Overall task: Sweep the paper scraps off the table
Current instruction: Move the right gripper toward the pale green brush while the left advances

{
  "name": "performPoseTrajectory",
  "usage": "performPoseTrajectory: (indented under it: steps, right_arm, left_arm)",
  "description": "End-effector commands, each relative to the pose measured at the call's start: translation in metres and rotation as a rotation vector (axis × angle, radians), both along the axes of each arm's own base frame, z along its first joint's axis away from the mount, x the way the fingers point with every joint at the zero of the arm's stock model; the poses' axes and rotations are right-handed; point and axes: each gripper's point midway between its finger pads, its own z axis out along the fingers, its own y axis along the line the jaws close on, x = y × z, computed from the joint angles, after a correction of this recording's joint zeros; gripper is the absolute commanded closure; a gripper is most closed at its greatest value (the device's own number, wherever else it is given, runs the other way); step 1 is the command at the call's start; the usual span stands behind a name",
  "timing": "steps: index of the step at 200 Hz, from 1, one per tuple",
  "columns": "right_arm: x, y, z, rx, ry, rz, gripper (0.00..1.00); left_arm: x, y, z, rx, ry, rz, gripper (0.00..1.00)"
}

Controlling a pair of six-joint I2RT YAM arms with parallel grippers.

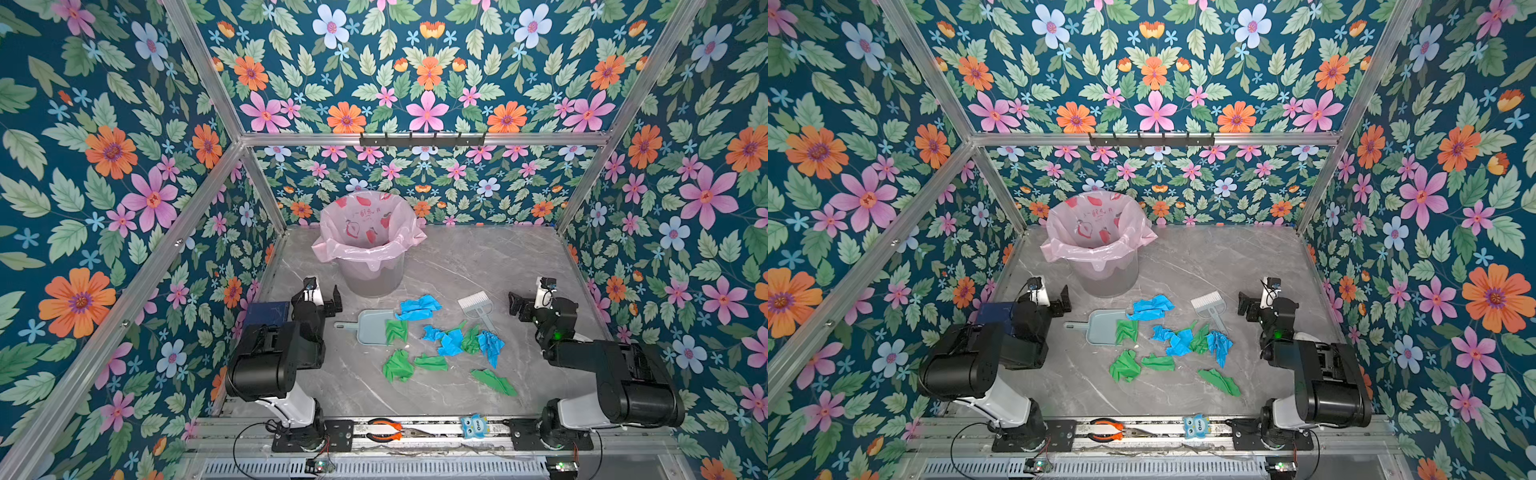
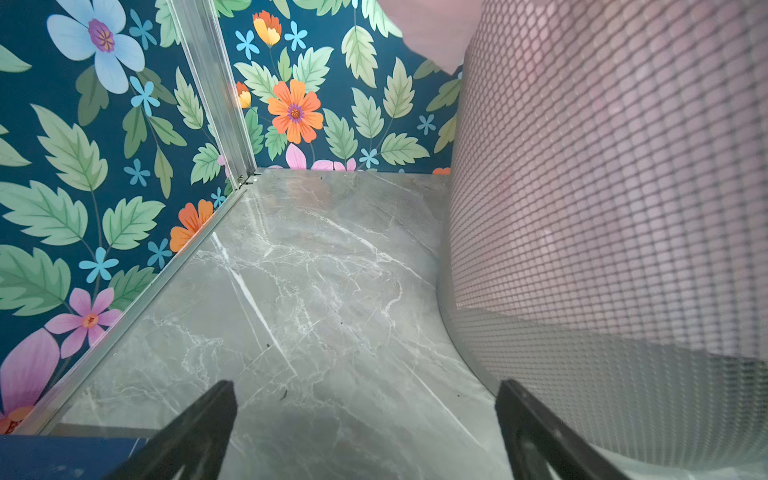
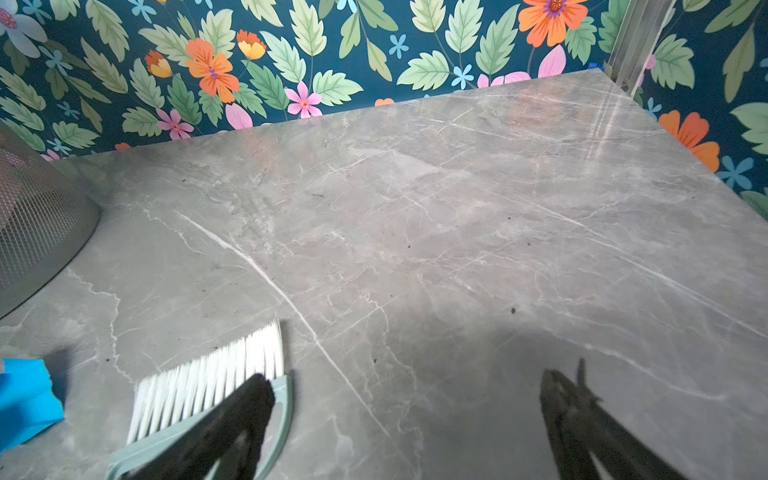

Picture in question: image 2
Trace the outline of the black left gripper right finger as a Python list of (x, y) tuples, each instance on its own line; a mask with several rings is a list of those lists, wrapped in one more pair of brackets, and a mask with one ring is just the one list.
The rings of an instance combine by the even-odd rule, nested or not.
[(519, 382), (501, 382), (495, 411), (516, 479), (625, 479)]

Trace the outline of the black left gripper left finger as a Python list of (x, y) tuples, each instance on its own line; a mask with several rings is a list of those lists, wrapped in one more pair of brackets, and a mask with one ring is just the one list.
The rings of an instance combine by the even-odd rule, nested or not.
[(216, 479), (237, 412), (234, 382), (221, 380), (107, 477)]

